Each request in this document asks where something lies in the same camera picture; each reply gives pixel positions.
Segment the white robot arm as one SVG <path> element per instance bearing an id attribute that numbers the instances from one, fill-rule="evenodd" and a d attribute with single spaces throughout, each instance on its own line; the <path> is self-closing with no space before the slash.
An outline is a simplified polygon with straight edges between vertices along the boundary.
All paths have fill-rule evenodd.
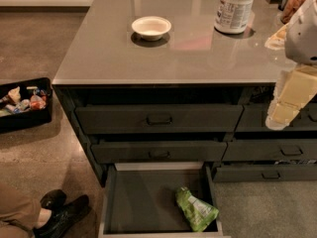
<path id="1" fill-rule="evenodd" d="M 284 45 L 285 56 L 296 62 L 280 73 L 265 119 L 270 130 L 283 130 L 317 94 L 317 0 L 306 0 L 265 46 L 273 43 Z"/>

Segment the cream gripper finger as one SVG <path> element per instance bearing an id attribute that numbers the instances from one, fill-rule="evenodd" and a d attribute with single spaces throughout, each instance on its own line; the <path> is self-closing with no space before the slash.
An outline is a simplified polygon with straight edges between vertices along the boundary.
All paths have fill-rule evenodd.
<path id="1" fill-rule="evenodd" d="M 278 102 L 294 109 L 301 109 L 316 94 L 317 66 L 299 64 L 287 77 Z"/>
<path id="2" fill-rule="evenodd" d="M 292 107 L 283 106 L 277 102 L 272 102 L 267 111 L 265 125 L 274 131 L 280 131 L 290 125 L 299 111 Z"/>

